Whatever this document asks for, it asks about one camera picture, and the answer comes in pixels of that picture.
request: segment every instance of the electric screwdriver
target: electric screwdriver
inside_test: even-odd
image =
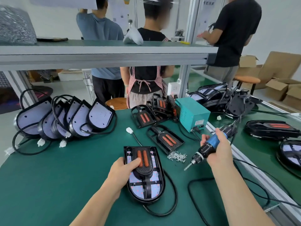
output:
[[[232,124],[223,126],[222,128],[220,128],[220,130],[224,133],[227,139],[233,137],[237,131],[236,121],[234,121]],[[186,171],[190,166],[200,163],[210,154],[215,153],[219,142],[220,141],[216,134],[210,137],[210,139],[207,140],[205,144],[201,146],[199,150],[194,154],[190,164],[184,169],[184,171]]]

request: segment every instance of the man in black shirt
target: man in black shirt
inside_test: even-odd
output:
[[[168,26],[173,0],[143,0],[145,25],[139,28],[143,41],[169,41],[160,31]],[[173,75],[175,66],[121,67],[128,108],[145,105],[154,93],[163,95],[162,78]]]
[[[255,0],[229,0],[222,9],[212,33],[202,37],[219,47],[215,63],[205,74],[232,85],[243,47],[248,45],[261,20],[261,6]]]

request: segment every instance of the red checkered apron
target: red checkered apron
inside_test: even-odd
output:
[[[163,42],[167,42],[167,41],[169,41],[168,38],[165,38],[165,39],[163,40]],[[157,77],[156,77],[156,79],[155,79],[155,80],[149,80],[149,81],[146,81],[146,80],[138,80],[138,79],[136,79],[136,78],[135,78],[135,67],[131,67],[131,68],[132,68],[133,74],[130,74],[128,97],[127,97],[127,99],[126,99],[126,105],[128,106],[128,108],[130,108],[130,102],[129,102],[130,97],[129,97],[129,96],[130,96],[131,90],[132,90],[132,88],[133,88],[133,85],[134,85],[134,83],[135,83],[136,81],[137,81],[138,84],[140,85],[139,91],[140,91],[140,89],[141,89],[141,84],[142,84],[142,83],[146,83],[147,86],[148,86],[148,88],[149,88],[149,90],[150,90],[150,92],[151,92],[151,89],[150,89],[150,87],[149,87],[150,82],[155,82],[155,83],[157,84],[157,86],[159,86],[159,87],[162,89],[162,92],[164,92],[163,85],[162,85],[162,77],[161,77],[161,74],[160,74],[160,73],[161,73],[161,66],[157,66]]]

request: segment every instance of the orange stool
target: orange stool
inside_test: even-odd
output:
[[[128,106],[126,105],[126,98],[113,98],[106,102],[108,106],[114,106],[114,110],[123,110],[127,109]]]
[[[251,76],[239,76],[239,75],[236,75],[234,77],[234,80],[238,81],[238,84],[236,86],[236,87],[238,87],[238,89],[241,88],[241,85],[243,83],[251,83],[251,84],[253,84],[252,85],[252,89],[251,89],[251,95],[253,95],[253,93],[254,93],[256,84],[258,84],[258,83],[261,82],[261,80],[259,78],[255,78],[255,77],[251,77]]]

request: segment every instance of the black t-shirt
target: black t-shirt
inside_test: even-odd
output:
[[[244,44],[255,34],[261,20],[261,6],[255,0],[235,0],[222,9],[214,29],[223,30],[213,66],[234,67],[239,59]]]
[[[161,32],[156,32],[144,28],[139,28],[138,31],[140,32],[143,41],[163,41],[166,36]],[[165,71],[165,66],[161,66],[160,74],[162,75]],[[149,67],[135,67],[135,78],[137,80],[155,80],[157,77],[157,66],[149,66]],[[161,88],[155,83],[155,82],[149,82],[151,92],[159,91]],[[133,88],[131,92],[137,93],[137,94],[149,94],[151,93],[147,84],[142,82],[141,83],[141,89],[139,92],[140,85],[138,84],[138,81],[136,81],[133,85]]]

